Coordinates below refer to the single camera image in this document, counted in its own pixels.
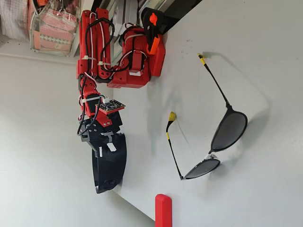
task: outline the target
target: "yellow tip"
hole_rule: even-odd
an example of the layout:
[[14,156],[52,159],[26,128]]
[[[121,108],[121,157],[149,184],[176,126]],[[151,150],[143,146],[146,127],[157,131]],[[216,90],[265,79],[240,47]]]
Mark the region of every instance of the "yellow tip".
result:
[[200,58],[200,61],[202,62],[202,64],[205,65],[206,64],[206,62],[204,61],[205,57],[200,53],[198,53],[198,57]]
[[175,121],[177,115],[174,113],[174,112],[170,112],[170,115],[169,115],[169,121]]

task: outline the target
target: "robotic arm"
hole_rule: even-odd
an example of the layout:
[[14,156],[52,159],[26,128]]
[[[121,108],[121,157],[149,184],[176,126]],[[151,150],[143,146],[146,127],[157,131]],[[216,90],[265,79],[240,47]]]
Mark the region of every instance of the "robotic arm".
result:
[[158,29],[163,17],[162,12],[144,9],[144,28],[126,27],[120,37],[123,56],[118,65],[112,66],[110,43],[115,27],[108,20],[108,11],[97,9],[96,13],[89,10],[82,13],[77,64],[82,114],[77,134],[92,148],[97,193],[111,190],[120,183],[126,164],[125,135],[118,133],[122,125],[119,110],[125,106],[100,94],[97,83],[107,83],[112,88],[140,88],[151,76],[159,77],[165,56]]

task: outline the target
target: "white cable tie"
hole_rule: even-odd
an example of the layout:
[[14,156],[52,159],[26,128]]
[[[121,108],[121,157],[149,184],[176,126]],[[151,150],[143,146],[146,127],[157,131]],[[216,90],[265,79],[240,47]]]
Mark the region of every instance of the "white cable tie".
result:
[[127,41],[128,39],[130,39],[130,38],[137,37],[137,36],[143,36],[143,35],[145,35],[145,34],[130,35],[130,36],[128,36],[128,37],[125,39],[125,43],[126,43],[126,41]]
[[84,98],[84,99],[81,100],[81,102],[82,103],[86,103],[86,102],[91,101],[91,100],[99,99],[100,97],[102,97],[102,96],[98,96],[98,97],[94,97],[94,98],[87,98],[87,99]]
[[82,58],[82,60],[94,60],[94,61],[96,61],[97,59],[96,58],[91,58],[91,57],[89,57],[89,56],[87,56],[87,55],[85,55],[83,58]]
[[109,66],[111,66],[112,64],[111,63],[106,63],[106,62],[99,61],[98,65],[109,65]]

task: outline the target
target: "circuit board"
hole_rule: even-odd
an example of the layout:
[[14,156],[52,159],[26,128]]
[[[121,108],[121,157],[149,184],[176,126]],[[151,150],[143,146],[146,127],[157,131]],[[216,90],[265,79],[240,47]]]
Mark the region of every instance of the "circuit board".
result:
[[105,114],[110,114],[113,112],[116,112],[118,110],[124,109],[125,105],[118,102],[117,100],[110,100],[108,103],[102,103],[100,105],[100,111],[102,111]]

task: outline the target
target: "electrical wire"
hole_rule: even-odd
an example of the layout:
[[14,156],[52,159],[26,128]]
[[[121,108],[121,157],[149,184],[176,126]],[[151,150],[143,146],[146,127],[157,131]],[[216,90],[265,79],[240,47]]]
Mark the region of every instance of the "electrical wire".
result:
[[[112,27],[112,34],[111,34],[111,36],[110,36],[110,38],[109,38],[109,41],[108,41],[105,45],[104,45],[104,42],[105,42],[105,40],[104,40],[104,29],[103,29],[103,26],[102,26],[102,23],[101,23],[102,21],[108,23],[108,24]],[[86,28],[86,31],[85,31],[85,49],[86,49],[86,55],[87,55],[87,56],[89,55],[89,49],[88,49],[88,43],[87,43],[88,31],[90,30],[91,52],[92,52],[92,57],[93,57],[93,42],[92,42],[92,31],[91,31],[91,28],[92,28],[93,26],[95,26],[96,24],[98,24],[98,23],[100,24],[100,28],[101,28],[101,32],[102,32],[102,37],[103,37],[103,40],[102,40],[102,41],[103,41],[103,48],[102,48],[102,51],[101,51],[101,53],[100,53],[100,58],[102,59],[102,56],[106,56],[106,52],[105,52],[105,51],[106,51],[106,48],[107,48],[107,46],[110,44],[110,42],[112,41],[112,39],[113,39],[113,37],[114,37],[115,26],[114,26],[114,24],[113,24],[110,20],[108,20],[108,19],[106,19],[106,18],[104,18],[104,17],[102,17],[102,18],[100,18],[100,19],[97,19],[97,20],[95,20],[93,23],[90,23],[90,24],[88,25],[88,27]],[[134,29],[134,28],[136,28],[136,27],[138,27],[138,26],[131,26],[131,27],[128,27],[128,28],[123,32],[122,39],[123,39],[124,42],[125,42],[125,34],[126,34],[128,31],[130,31],[131,29]],[[135,37],[133,37],[133,49],[131,50],[132,53],[134,53],[134,40],[135,40]],[[123,60],[127,55],[129,55],[131,52],[129,52],[128,54],[125,54],[124,57],[120,59],[119,65],[121,65],[122,60]],[[129,63],[128,63],[128,65],[127,65],[126,67],[124,67],[123,69],[119,69],[119,70],[109,70],[109,69],[106,69],[103,65],[101,65],[101,68],[102,68],[102,70],[104,70],[104,71],[106,71],[106,72],[115,73],[115,72],[121,72],[121,71],[126,70],[126,69],[129,67],[129,65],[130,65],[130,61],[129,61]],[[83,90],[84,90],[84,87],[85,87],[85,82],[86,82],[87,77],[89,77],[90,79],[93,79],[93,77],[90,77],[90,76],[89,76],[89,68],[90,68],[90,66],[91,66],[91,73],[92,73],[92,69],[93,69],[93,60],[92,60],[92,64],[91,64],[91,65],[90,65],[90,61],[88,61],[87,72],[84,74],[84,80],[83,80],[83,84],[82,84],[82,87],[81,87],[81,99],[84,98],[84,97],[83,97]],[[93,123],[94,123],[95,120],[96,120],[97,114],[99,113],[99,109],[100,109],[101,102],[102,102],[102,98],[101,98],[101,96],[100,96],[100,98],[99,98],[99,100],[98,100],[98,104],[97,104],[97,110],[96,110],[96,113],[95,113],[95,116],[94,116],[93,120],[91,121],[91,123],[89,124],[89,126],[88,126],[84,131],[81,131],[81,127],[82,127],[82,125],[83,125],[84,116],[85,116],[85,103],[83,103],[83,112],[82,112],[82,116],[79,117],[79,118],[81,118],[81,122],[80,122],[80,125],[79,125],[78,130],[77,130],[77,135],[78,135],[78,136],[83,135],[84,133],[86,133],[86,132],[91,128],[91,126],[93,125]]]
[[128,22],[128,23],[125,23],[125,24],[124,24],[125,28],[129,28],[129,27],[127,27],[127,25],[135,26],[133,23],[129,23],[129,22]]
[[[109,21],[108,19],[102,17],[102,18],[100,18],[100,19],[95,20],[94,22],[92,22],[91,24],[89,24],[89,25],[87,26],[86,31],[85,31],[85,50],[86,50],[86,55],[87,55],[87,56],[89,55],[89,48],[88,48],[88,44],[87,44],[87,35],[88,35],[88,32],[89,32],[89,30],[90,30],[91,27],[95,26],[96,24],[98,24],[98,23],[101,22],[101,21],[105,21],[105,22],[107,22],[107,23],[109,23],[109,24],[114,25],[114,24],[113,24],[111,21]],[[90,61],[88,61],[88,68],[87,68],[87,72],[86,72],[87,74],[89,74],[89,68],[90,68]],[[82,98],[82,99],[84,98],[84,97],[83,97],[83,90],[84,90],[84,87],[85,87],[86,79],[87,79],[87,75],[84,74],[84,80],[83,80],[82,87],[81,87],[81,98]],[[82,127],[83,122],[84,122],[84,116],[85,116],[85,103],[83,103],[82,117],[81,117],[81,121],[80,121],[78,130],[77,130],[77,135],[78,135],[78,136],[83,135],[85,132],[87,132],[87,131],[91,128],[91,126],[93,125],[93,123],[94,123],[95,120],[96,120],[97,114],[98,114],[98,112],[99,112],[100,105],[101,105],[101,96],[100,96],[100,98],[99,98],[98,105],[97,105],[97,110],[96,110],[95,116],[94,116],[94,118],[93,118],[91,124],[90,124],[84,131],[80,132],[81,127]]]
[[[129,55],[129,54],[131,54],[131,53],[134,53],[134,51],[135,51],[135,48],[134,48],[135,37],[137,37],[138,35],[142,35],[142,34],[130,35],[130,36],[131,36],[130,38],[133,38],[133,48],[132,48],[131,51],[125,53],[125,54],[120,58],[120,60],[119,60],[119,62],[118,62],[118,66],[121,66],[121,64],[122,64],[122,62],[123,62],[123,59],[124,59],[127,55]],[[146,55],[145,52],[143,52],[143,51],[141,51],[141,50],[137,50],[137,51],[140,51],[142,54],[144,54],[145,58],[147,58],[147,55]],[[127,66],[126,66],[125,68],[129,67],[129,65],[131,65],[131,64],[132,64],[132,60],[128,60],[128,64],[127,64]]]

